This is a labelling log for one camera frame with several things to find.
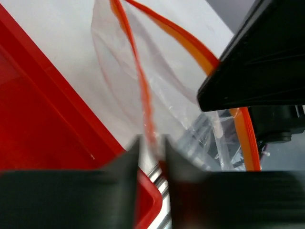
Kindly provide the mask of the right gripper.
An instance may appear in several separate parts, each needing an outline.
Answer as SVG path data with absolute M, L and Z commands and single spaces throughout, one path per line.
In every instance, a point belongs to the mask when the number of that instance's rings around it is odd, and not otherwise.
M 305 3 L 257 0 L 198 90 L 203 111 L 249 107 L 258 143 L 305 131 Z

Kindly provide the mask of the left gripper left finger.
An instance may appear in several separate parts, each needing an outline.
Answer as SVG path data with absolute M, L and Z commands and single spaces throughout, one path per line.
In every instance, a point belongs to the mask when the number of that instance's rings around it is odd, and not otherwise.
M 0 174 L 3 229 L 132 229 L 141 138 L 98 169 Z

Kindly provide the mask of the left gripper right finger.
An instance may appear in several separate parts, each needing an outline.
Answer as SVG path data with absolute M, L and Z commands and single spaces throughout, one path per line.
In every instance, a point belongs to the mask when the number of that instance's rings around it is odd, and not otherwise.
M 164 152 L 174 229 L 304 228 L 303 171 L 203 171 L 167 137 Z

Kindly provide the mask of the clear zip top bag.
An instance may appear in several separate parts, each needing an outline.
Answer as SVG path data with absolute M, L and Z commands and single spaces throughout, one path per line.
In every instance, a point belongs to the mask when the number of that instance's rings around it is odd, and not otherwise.
M 97 0 L 91 22 L 122 120 L 165 163 L 162 135 L 204 170 L 260 171 L 245 107 L 202 112 L 197 91 L 233 36 L 205 0 Z

